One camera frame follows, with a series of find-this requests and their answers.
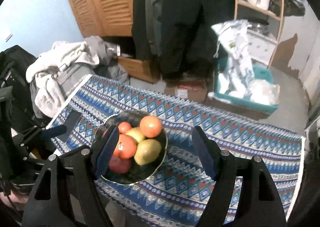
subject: orange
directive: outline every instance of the orange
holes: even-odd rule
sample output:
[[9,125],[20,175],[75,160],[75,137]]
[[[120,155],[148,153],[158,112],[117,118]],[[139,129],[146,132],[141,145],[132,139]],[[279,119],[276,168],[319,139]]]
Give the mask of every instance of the orange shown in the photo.
[[119,132],[122,134],[127,133],[128,130],[130,130],[132,127],[129,122],[121,122],[118,126]]
[[137,145],[135,140],[125,134],[119,135],[118,144],[113,152],[115,156],[122,159],[128,159],[135,155],[137,151]]
[[162,130],[161,121],[157,117],[151,115],[143,117],[139,127],[141,133],[147,138],[157,137]]

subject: blue wall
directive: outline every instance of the blue wall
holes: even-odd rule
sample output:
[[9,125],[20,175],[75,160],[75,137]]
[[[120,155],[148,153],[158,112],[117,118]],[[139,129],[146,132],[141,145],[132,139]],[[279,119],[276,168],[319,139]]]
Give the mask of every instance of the blue wall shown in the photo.
[[8,42],[0,39],[0,51],[19,45],[37,57],[55,41],[84,40],[68,0],[4,0],[0,19],[0,34],[12,33]]

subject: stainless steel bowl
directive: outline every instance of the stainless steel bowl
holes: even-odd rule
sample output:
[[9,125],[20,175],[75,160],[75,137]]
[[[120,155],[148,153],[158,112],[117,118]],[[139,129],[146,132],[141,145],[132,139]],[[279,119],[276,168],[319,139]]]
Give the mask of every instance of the stainless steel bowl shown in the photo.
[[269,26],[269,22],[267,22],[266,20],[263,19],[259,19],[259,18],[249,18],[249,30],[258,32],[260,34],[267,34],[268,33],[268,26]]

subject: metal screw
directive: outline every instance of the metal screw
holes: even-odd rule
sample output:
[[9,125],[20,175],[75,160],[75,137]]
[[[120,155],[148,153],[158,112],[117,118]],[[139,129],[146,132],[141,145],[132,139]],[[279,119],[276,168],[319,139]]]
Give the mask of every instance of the metal screw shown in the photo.
[[49,160],[50,160],[50,161],[53,161],[53,160],[56,159],[56,157],[57,157],[57,156],[56,156],[55,154],[52,154],[52,155],[49,156]]
[[221,155],[222,156],[229,156],[230,152],[227,150],[221,150]]
[[90,150],[89,149],[84,149],[84,150],[81,150],[81,154],[82,155],[88,155],[90,153]]
[[254,157],[254,161],[256,161],[256,162],[261,162],[261,160],[262,160],[262,159],[261,159],[259,156],[255,156],[255,157]]

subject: white towel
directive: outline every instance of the white towel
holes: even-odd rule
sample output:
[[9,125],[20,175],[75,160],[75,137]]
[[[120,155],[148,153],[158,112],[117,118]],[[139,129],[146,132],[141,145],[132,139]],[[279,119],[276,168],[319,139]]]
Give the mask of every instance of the white towel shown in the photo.
[[95,68],[99,56],[89,51],[86,42],[57,41],[27,69],[27,82],[35,79],[39,88],[35,104],[48,117],[52,118],[65,101],[55,78],[72,63],[85,63]]

